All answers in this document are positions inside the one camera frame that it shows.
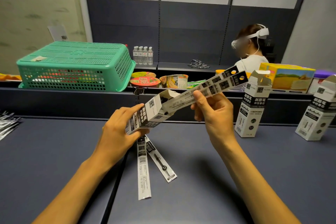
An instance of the basket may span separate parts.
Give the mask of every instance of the basket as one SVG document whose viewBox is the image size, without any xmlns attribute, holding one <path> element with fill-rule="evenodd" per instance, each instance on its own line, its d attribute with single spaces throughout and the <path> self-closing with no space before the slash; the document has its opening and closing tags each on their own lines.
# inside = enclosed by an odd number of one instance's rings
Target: basket
<svg viewBox="0 0 336 224">
<path fill-rule="evenodd" d="M 123 44 L 57 41 L 17 65 L 26 89 L 119 92 L 127 87 L 135 62 Z"/>
</svg>

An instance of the purple-lidded container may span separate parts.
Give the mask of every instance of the purple-lidded container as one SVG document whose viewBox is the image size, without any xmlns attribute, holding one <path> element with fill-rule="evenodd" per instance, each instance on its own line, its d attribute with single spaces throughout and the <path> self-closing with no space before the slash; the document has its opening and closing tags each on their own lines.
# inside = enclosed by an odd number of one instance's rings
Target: purple-lidded container
<svg viewBox="0 0 336 224">
<path fill-rule="evenodd" d="M 317 91 L 320 83 L 324 81 L 327 77 L 335 74 L 334 72 L 326 71 L 326 70 L 316 70 L 314 74 L 314 79 L 311 82 L 311 85 L 307 91 L 308 94 L 314 94 Z"/>
</svg>

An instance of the wallpaper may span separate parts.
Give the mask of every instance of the wallpaper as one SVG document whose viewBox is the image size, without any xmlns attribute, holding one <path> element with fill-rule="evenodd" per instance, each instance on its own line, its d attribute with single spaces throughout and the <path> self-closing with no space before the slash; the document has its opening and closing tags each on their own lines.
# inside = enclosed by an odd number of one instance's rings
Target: wallpaper
<svg viewBox="0 0 336 224">
<path fill-rule="evenodd" d="M 0 0 L 0 73 L 53 42 L 48 26 L 63 24 L 70 41 L 86 41 L 79 0 Z"/>
</svg>

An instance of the purple lid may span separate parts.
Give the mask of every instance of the purple lid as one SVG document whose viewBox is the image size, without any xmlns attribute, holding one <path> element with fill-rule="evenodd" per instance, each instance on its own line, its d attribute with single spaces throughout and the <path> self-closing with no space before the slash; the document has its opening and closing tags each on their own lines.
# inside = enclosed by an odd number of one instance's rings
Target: purple lid
<svg viewBox="0 0 336 224">
<path fill-rule="evenodd" d="M 314 74 L 314 78 L 319 78 L 319 79 L 325 79 L 330 75 L 333 75 L 335 73 L 330 72 L 330 71 L 326 71 L 326 70 L 316 70 L 315 74 Z"/>
</svg>

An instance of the pile of pens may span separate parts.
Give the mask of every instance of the pile of pens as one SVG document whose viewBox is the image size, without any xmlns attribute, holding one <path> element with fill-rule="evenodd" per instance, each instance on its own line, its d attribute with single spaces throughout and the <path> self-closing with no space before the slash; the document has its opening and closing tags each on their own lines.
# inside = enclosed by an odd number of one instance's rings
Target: pile of pens
<svg viewBox="0 0 336 224">
<path fill-rule="evenodd" d="M 188 65 L 190 67 L 195 67 L 195 68 L 209 68 L 207 64 L 204 64 L 202 61 L 198 59 L 193 59 L 191 60 L 190 64 Z"/>
<path fill-rule="evenodd" d="M 12 132 L 21 122 L 21 118 L 14 117 L 14 113 L 0 113 L 0 140 Z"/>
</svg>

